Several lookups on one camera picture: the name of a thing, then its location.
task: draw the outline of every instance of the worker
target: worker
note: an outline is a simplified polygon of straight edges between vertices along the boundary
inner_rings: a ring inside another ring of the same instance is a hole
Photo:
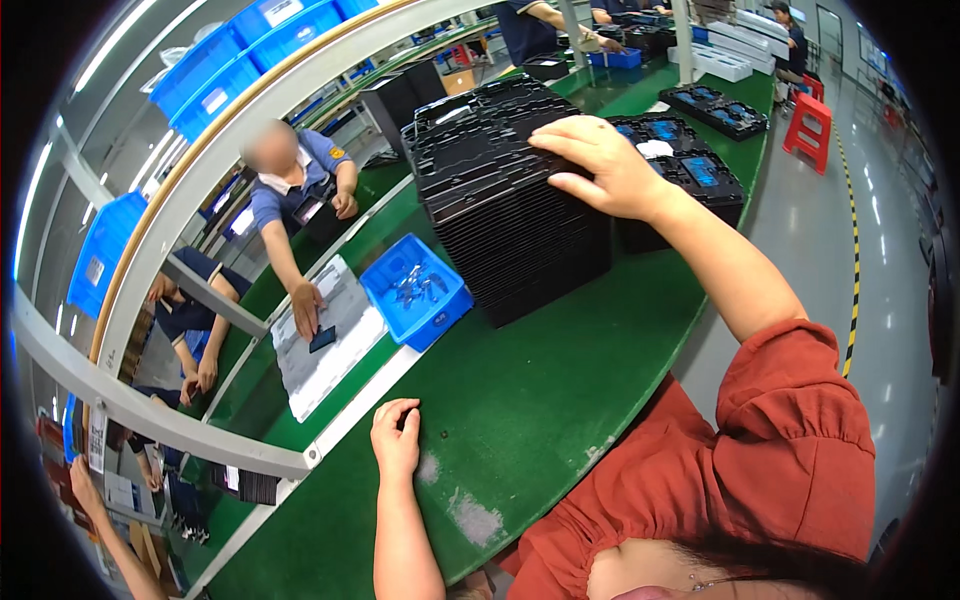
[[[566,31],[564,16],[560,11],[543,0],[510,0],[498,2],[492,8],[514,66],[521,66],[536,55],[557,52],[557,31]],[[583,25],[580,31],[585,36],[595,36],[604,50],[623,51],[623,46],[615,39],[598,36]]]
[[[355,216],[356,164],[328,137],[310,130],[294,132],[280,120],[271,121],[247,145],[243,160],[259,174],[251,204],[270,264],[290,295],[298,334],[310,341],[317,333],[317,308],[324,306],[324,299],[294,259],[290,238],[300,224],[293,214],[308,199],[329,198],[338,219]]]
[[[837,371],[833,332],[808,320],[770,260],[662,179],[610,123],[567,117],[529,141],[593,174],[559,173],[550,184],[670,242],[740,348],[719,389],[719,431],[668,374],[636,428],[501,555],[516,576],[509,596],[859,597],[876,450],[856,389]],[[379,600],[444,597],[414,494],[419,404],[393,400],[373,415]]]
[[[250,289],[249,281],[196,248],[186,246],[175,251],[174,256],[179,258],[187,269],[206,279],[210,287],[234,302],[240,301]],[[156,274],[154,283],[147,292],[147,301],[154,303],[156,324],[170,339],[180,359],[184,375],[180,403],[190,406],[190,398],[198,389],[204,393],[209,392],[217,381],[217,359],[230,323],[199,303],[163,273]],[[191,330],[210,332],[199,363],[184,339],[186,332]]]
[[[802,84],[806,73],[806,37],[804,30],[793,20],[790,14],[790,5],[783,0],[777,0],[766,6],[774,12],[777,22],[786,28],[790,38],[786,40],[790,47],[790,60],[777,58],[777,77],[791,84]]]
[[[133,600],[167,600],[167,594],[164,593],[153,573],[136,558],[133,550],[113,529],[107,507],[104,506],[104,499],[90,480],[90,472],[84,456],[78,456],[73,460],[73,465],[70,467],[70,484],[73,495],[90,517],[97,536],[120,569],[120,574],[127,582]]]
[[[165,408],[177,410],[180,404],[180,390],[164,390],[151,386],[133,386],[140,394],[148,397],[151,402],[155,402]],[[140,466],[140,474],[147,484],[147,489],[151,492],[159,492],[163,486],[163,473],[160,472],[159,463],[155,457],[147,455],[147,446],[154,441],[138,433],[132,432],[120,423],[111,420],[107,423],[107,447],[114,452],[120,452],[126,442]]]
[[[640,12],[643,10],[641,4],[641,0],[590,0],[590,14],[593,15],[595,23],[610,25],[613,23],[611,14]]]

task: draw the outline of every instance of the woman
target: woman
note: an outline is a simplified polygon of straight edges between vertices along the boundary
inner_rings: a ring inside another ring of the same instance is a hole
[[[856,390],[837,372],[833,334],[807,320],[763,254],[660,178],[606,121],[568,117],[530,143],[594,174],[560,173],[551,184],[666,238],[741,348],[720,387],[719,432],[668,375],[636,429],[502,562],[516,575],[508,598],[862,595],[875,450]],[[418,404],[388,402],[373,418],[380,600],[444,596],[413,491]]]

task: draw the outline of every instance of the red plastic stool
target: red plastic stool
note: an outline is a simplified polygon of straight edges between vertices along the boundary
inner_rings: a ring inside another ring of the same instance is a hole
[[[810,95],[817,102],[824,101],[824,85],[809,75],[804,75],[804,85],[810,88]]]
[[[804,123],[804,117],[809,116],[820,123],[820,130],[815,132]],[[827,171],[827,156],[830,149],[830,127],[833,124],[833,113],[822,102],[814,100],[809,94],[797,94],[797,108],[793,113],[793,121],[783,140],[783,150],[788,154],[794,148],[812,156],[816,161],[816,171],[823,175]],[[813,140],[811,143],[800,134]]]

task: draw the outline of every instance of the blue storage crate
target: blue storage crate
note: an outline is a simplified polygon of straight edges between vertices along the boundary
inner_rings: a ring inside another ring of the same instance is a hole
[[[259,78],[260,71],[245,50],[187,101],[170,119],[170,127],[192,144],[224,108]]]
[[[623,52],[594,52],[588,54],[593,66],[608,66],[616,69],[632,69],[640,66],[640,51],[637,48],[624,48]]]
[[[379,4],[376,0],[333,0],[333,2],[337,5],[337,10],[340,11],[340,16],[345,21],[352,19],[361,12],[369,11]]]
[[[298,12],[282,25],[273,28],[247,51],[261,73],[266,73],[282,60],[297,52],[342,22],[332,0]]]
[[[425,275],[439,276],[446,291],[433,283],[427,293],[413,299],[404,310],[403,302],[396,299],[397,285],[416,265],[422,266]],[[460,276],[413,233],[407,233],[377,258],[360,276],[360,284],[383,315],[394,341],[417,352],[437,341],[473,306],[473,297]]]
[[[286,24],[288,19],[309,10],[314,5],[329,1],[258,0],[234,16],[230,20],[230,25],[248,46],[252,46],[274,28]]]
[[[150,101],[172,119],[198,90],[245,48],[247,44],[228,23],[221,25],[170,67],[150,92]]]
[[[90,224],[70,277],[66,301],[91,319],[100,316],[117,262],[146,208],[147,201],[140,192],[131,192],[105,204]]]

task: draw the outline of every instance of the worn table surface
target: worn table surface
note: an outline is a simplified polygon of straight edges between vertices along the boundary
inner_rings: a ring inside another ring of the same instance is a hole
[[[586,112],[641,114],[661,89],[676,84],[676,66],[654,64],[638,79],[637,72],[598,69],[593,81],[588,73],[574,73],[554,89]],[[701,83],[764,113],[771,110],[771,77],[755,73],[731,84],[705,76]],[[749,195],[766,136],[737,143],[686,120]],[[382,194],[406,174],[403,165],[392,168],[390,176],[375,176],[382,180],[379,190],[371,191]],[[377,213],[341,255],[359,275],[410,231],[442,252],[413,185]],[[323,249],[302,243],[298,261],[305,268]],[[282,297],[276,276],[268,272],[242,303],[263,317]],[[580,480],[656,390],[705,302],[703,289],[675,252],[618,254],[605,276],[501,329],[490,328],[479,310],[470,311],[401,377],[384,399],[422,399],[420,448],[432,467],[430,476],[417,482],[417,496],[448,582],[488,560]],[[246,345],[242,334],[230,336],[220,372],[228,371],[227,361],[235,361]],[[300,424],[287,409],[272,345],[261,344],[213,422],[303,450],[396,350],[389,336],[381,340]],[[215,597],[372,597],[378,477],[371,418],[372,412],[220,571],[209,586]],[[207,546],[180,552],[191,581],[251,509],[226,497],[217,503]]]

